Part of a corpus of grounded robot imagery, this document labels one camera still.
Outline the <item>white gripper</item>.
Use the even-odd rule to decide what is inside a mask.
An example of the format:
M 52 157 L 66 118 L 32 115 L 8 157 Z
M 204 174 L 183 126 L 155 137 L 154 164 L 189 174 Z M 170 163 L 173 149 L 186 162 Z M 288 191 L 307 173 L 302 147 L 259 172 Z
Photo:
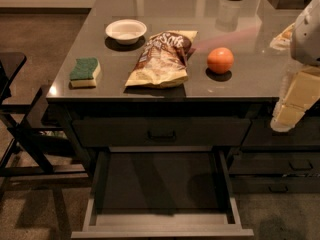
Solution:
M 293 129 L 320 99 L 320 0 L 312 0 L 297 17 L 290 52 L 294 60 L 313 66 L 285 78 L 270 122 L 276 132 Z

